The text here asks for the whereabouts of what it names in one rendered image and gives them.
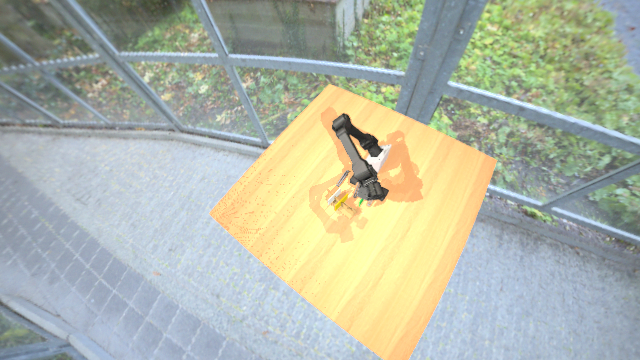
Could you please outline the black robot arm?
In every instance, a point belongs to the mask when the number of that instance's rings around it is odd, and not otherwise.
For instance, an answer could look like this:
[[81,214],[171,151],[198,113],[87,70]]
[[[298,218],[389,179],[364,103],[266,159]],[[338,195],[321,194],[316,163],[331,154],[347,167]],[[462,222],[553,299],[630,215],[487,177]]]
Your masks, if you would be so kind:
[[[353,125],[350,116],[346,113],[341,114],[332,121],[332,130],[340,139],[344,149],[346,150],[351,162],[354,177],[360,183],[360,189],[357,197],[369,201],[376,201],[385,197],[380,182],[378,182],[377,172],[372,164],[365,160],[358,148],[356,147],[351,135],[359,140],[360,146],[366,151],[370,157],[378,157],[384,150],[378,145],[375,136],[369,133],[363,134]],[[362,182],[364,180],[364,182]]]

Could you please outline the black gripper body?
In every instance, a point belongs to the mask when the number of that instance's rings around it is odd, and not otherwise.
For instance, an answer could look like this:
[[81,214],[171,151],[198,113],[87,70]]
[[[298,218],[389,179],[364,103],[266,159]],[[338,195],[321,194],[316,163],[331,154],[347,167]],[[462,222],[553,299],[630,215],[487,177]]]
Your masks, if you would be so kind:
[[[353,184],[353,185],[355,185],[355,186],[356,186],[356,185],[357,185],[357,183],[358,183],[358,181],[357,181],[357,180],[356,180],[356,178],[354,177],[354,174],[353,174],[353,176],[350,178],[350,183],[351,183],[351,184]],[[389,193],[389,190],[388,190],[388,189],[386,189],[386,188],[384,188],[384,187],[382,187],[382,189],[383,189],[383,192],[384,192],[384,194],[385,194],[385,197],[383,197],[382,199],[379,199],[379,201],[381,201],[381,202],[383,202],[383,201],[384,201],[384,199],[386,198],[386,196],[387,196],[387,195],[388,195],[388,193]]]

